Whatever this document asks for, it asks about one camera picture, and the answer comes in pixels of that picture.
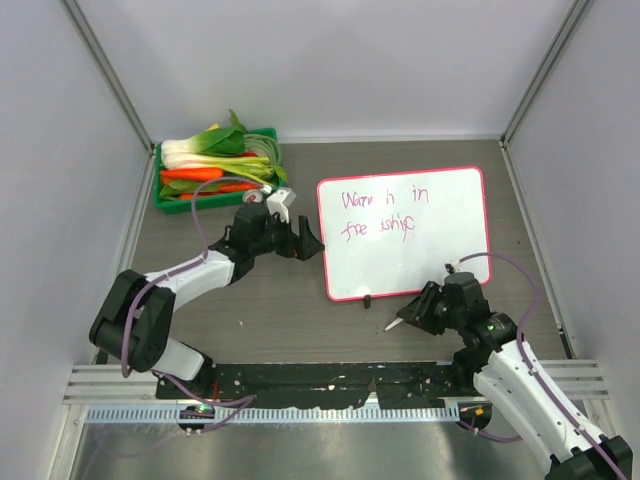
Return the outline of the pink framed whiteboard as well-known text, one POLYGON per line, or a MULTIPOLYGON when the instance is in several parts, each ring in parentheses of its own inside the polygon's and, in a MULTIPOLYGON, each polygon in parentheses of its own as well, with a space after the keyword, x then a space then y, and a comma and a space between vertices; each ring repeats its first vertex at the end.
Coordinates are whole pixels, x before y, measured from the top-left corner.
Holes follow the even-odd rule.
POLYGON ((472 255, 492 277, 484 177, 476 166, 324 179, 316 188, 328 297, 418 292, 472 255))

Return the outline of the white marker with pink cap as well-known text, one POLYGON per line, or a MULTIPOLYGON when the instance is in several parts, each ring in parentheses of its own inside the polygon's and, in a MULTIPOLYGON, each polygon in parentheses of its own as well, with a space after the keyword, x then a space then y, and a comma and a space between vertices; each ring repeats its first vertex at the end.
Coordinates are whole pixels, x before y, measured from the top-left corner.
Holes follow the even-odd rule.
POLYGON ((391 329, 397 327, 398 325, 402 324, 404 322, 404 320, 402 318, 396 318, 394 319, 392 322, 390 322, 385 328, 384 328, 384 332, 388 332, 391 329))

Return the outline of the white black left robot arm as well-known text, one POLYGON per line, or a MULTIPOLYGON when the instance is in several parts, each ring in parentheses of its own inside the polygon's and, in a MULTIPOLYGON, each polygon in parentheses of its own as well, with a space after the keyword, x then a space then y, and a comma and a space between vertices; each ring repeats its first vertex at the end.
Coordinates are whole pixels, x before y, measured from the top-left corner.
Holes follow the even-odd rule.
POLYGON ((298 230, 263 204, 245 204, 223 236, 194 259, 169 270, 119 273, 91 328, 91 344, 121 361, 121 373, 152 371, 190 398, 205 397, 215 382, 213 360, 170 338, 175 311, 201 295, 248 274, 258 256, 274 253, 306 261, 324 251, 308 218, 298 230))

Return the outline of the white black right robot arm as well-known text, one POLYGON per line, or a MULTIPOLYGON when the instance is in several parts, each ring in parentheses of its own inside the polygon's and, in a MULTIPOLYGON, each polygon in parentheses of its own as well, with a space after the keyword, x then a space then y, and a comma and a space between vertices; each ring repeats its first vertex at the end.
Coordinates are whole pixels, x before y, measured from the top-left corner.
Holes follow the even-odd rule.
POLYGON ((496 407, 538 460, 548 479, 629 479, 633 451, 607 436, 557 386, 516 323, 492 310, 469 272, 428 282, 396 318, 432 335, 456 331, 464 347, 451 380, 465 395, 496 407))

